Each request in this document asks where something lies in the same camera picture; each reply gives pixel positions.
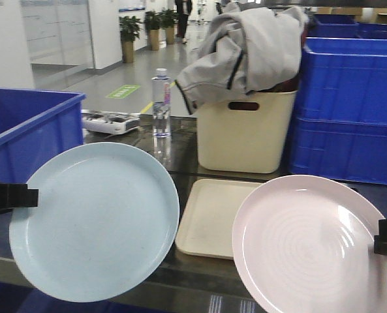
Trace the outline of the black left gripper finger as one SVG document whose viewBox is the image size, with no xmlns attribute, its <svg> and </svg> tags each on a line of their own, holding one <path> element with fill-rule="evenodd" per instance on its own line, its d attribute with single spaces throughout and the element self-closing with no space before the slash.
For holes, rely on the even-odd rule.
<svg viewBox="0 0 387 313">
<path fill-rule="evenodd" d="M 37 207 L 38 202 L 38 189 L 31 189 L 26 183 L 0 182 L 0 214 L 11 211 L 13 208 Z"/>
</svg>

